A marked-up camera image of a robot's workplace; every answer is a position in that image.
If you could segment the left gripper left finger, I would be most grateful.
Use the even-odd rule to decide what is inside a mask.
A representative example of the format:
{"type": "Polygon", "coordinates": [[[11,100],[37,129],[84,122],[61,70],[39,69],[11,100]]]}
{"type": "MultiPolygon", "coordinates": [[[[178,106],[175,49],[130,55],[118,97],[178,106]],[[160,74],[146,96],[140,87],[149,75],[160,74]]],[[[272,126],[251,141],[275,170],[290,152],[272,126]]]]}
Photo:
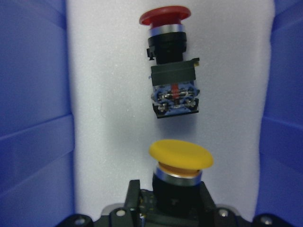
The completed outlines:
{"type": "Polygon", "coordinates": [[[131,180],[128,185],[124,207],[128,210],[136,210],[140,204],[140,196],[140,180],[131,180]]]}

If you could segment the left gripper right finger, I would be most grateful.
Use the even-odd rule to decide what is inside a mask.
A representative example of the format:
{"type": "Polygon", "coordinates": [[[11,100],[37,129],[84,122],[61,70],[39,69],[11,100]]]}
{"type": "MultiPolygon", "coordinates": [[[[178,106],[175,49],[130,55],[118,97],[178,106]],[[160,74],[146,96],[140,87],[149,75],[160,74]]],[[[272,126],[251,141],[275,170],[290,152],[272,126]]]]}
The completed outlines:
{"type": "Polygon", "coordinates": [[[216,204],[214,203],[206,184],[201,181],[199,186],[199,195],[202,203],[203,210],[214,210],[216,209],[216,204]]]}

